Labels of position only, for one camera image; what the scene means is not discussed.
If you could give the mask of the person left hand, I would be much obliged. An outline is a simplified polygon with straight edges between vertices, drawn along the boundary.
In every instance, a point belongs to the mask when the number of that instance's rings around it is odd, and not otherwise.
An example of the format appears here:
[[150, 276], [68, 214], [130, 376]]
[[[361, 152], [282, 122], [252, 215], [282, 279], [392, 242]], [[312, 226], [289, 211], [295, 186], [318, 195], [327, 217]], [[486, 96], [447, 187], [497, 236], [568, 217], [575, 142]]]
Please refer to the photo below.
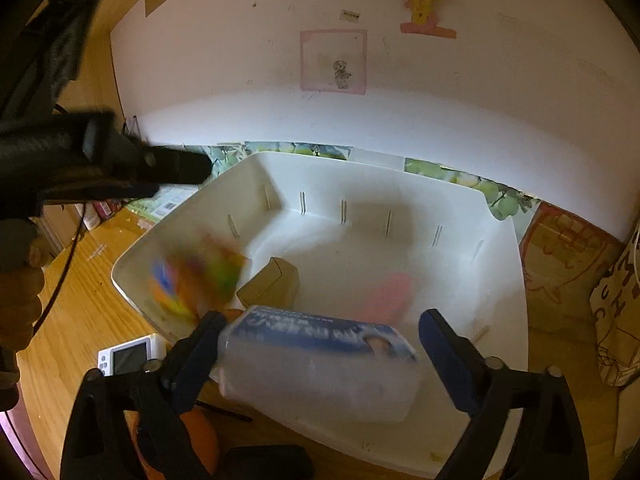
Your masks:
[[50, 261], [47, 240], [37, 235], [29, 245], [1, 247], [1, 385], [17, 382], [17, 352], [26, 349], [42, 313], [43, 268]]

